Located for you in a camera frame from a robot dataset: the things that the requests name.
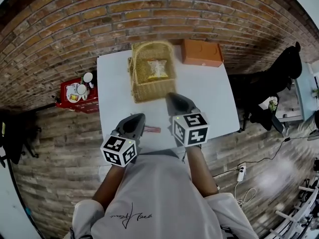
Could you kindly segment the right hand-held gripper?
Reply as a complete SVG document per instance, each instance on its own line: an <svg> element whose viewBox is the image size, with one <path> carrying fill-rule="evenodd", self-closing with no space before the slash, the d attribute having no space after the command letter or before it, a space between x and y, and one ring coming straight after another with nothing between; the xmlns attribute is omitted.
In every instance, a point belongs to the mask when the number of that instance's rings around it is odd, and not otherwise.
<svg viewBox="0 0 319 239"><path fill-rule="evenodd" d="M168 93L165 101L175 139L184 147L206 143L210 129L206 114L191 99L177 93Z"/></svg>

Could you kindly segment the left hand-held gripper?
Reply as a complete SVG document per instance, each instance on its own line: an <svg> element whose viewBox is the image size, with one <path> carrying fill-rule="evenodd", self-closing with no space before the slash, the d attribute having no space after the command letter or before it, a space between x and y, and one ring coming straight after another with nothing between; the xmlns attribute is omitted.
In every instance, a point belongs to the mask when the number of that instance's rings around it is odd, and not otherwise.
<svg viewBox="0 0 319 239"><path fill-rule="evenodd" d="M120 167L126 167L133 161L138 155L137 146L145 123L144 113L130 115L121 120L113 130L113 135L107 134L100 147L104 159Z"/></svg>

